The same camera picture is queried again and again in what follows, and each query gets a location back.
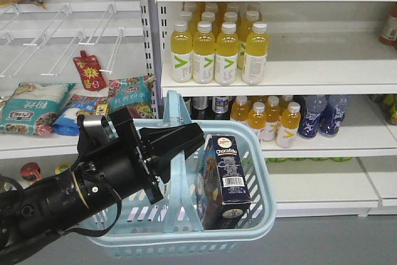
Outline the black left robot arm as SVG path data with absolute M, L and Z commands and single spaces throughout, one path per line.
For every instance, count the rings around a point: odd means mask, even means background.
M 27 188 L 1 194 L 1 263 L 17 264 L 59 237 L 74 232 L 102 236 L 79 223 L 145 191 L 154 204 L 163 198 L 171 160 L 190 156 L 204 143 L 199 125 L 136 129 L 126 108 L 102 115 L 80 115 L 78 158 L 66 171 Z

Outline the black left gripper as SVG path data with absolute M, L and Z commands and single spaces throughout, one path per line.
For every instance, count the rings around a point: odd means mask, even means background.
M 181 152 L 187 159 L 205 142 L 204 132 L 197 123 L 166 128 L 141 128 L 141 140 L 150 148 L 154 170 L 144 163 L 145 146 L 140 141 L 133 117 L 127 108 L 109 115 L 117 138 L 108 136 L 110 125 L 99 116 L 97 125 L 88 123 L 94 116 L 78 116 L 80 129 L 78 165 L 73 169 L 81 194 L 88 205 L 116 203 L 115 191 L 124 199 L 144 190 L 151 204 L 163 199 L 159 182 L 171 178 L 171 161 Z

